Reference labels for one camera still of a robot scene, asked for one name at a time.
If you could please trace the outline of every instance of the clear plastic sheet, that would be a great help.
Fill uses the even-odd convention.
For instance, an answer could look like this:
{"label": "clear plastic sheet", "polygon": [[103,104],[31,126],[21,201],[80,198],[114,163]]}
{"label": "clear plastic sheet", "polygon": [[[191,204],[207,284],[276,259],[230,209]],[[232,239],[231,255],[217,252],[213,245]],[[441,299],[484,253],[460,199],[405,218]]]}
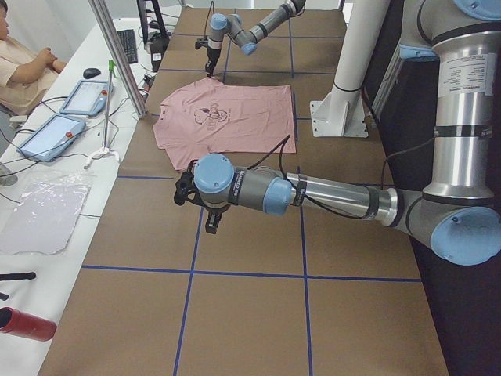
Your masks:
{"label": "clear plastic sheet", "polygon": [[61,252],[91,186],[88,175],[50,174],[32,180],[0,233],[0,254]]}

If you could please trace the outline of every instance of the tablet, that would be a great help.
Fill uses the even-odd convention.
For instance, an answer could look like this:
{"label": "tablet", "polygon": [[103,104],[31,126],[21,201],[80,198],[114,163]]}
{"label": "tablet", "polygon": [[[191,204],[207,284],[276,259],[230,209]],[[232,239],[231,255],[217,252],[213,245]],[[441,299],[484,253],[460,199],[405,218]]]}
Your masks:
{"label": "tablet", "polygon": [[58,157],[82,133],[85,122],[75,117],[54,114],[17,151],[25,157],[49,162]]}
{"label": "tablet", "polygon": [[80,80],[59,110],[61,114],[96,116],[106,105],[108,82]]}

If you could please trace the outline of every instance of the person's arm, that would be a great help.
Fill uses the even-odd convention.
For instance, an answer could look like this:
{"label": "person's arm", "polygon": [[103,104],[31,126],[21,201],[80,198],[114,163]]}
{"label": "person's arm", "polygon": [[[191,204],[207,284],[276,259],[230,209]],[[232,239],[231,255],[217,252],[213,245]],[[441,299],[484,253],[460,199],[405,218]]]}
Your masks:
{"label": "person's arm", "polygon": [[52,63],[52,69],[55,70],[57,73],[61,73],[66,66],[66,63],[57,59]]}
{"label": "person's arm", "polygon": [[19,65],[9,81],[20,84],[30,84],[37,81],[44,73],[46,67],[52,67],[56,57],[45,48],[31,62]]}

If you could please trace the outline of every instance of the beige shirt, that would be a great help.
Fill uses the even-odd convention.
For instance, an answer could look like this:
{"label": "beige shirt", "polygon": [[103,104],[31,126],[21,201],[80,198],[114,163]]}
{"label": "beige shirt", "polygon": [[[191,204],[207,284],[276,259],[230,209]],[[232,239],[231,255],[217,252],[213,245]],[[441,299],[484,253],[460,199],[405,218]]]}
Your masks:
{"label": "beige shirt", "polygon": [[30,112],[59,76],[54,70],[45,68],[44,74],[30,84],[9,82],[19,65],[29,63],[35,57],[14,38],[0,41],[0,103],[18,115]]}

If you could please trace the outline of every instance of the pink towel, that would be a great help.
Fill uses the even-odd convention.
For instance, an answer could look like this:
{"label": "pink towel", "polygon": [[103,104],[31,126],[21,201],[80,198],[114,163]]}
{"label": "pink towel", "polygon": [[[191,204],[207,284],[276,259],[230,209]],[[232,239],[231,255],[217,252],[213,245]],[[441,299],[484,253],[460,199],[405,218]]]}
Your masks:
{"label": "pink towel", "polygon": [[290,86],[230,86],[204,78],[177,89],[160,105],[157,145],[176,170],[208,153],[267,153],[290,135],[295,153]]}

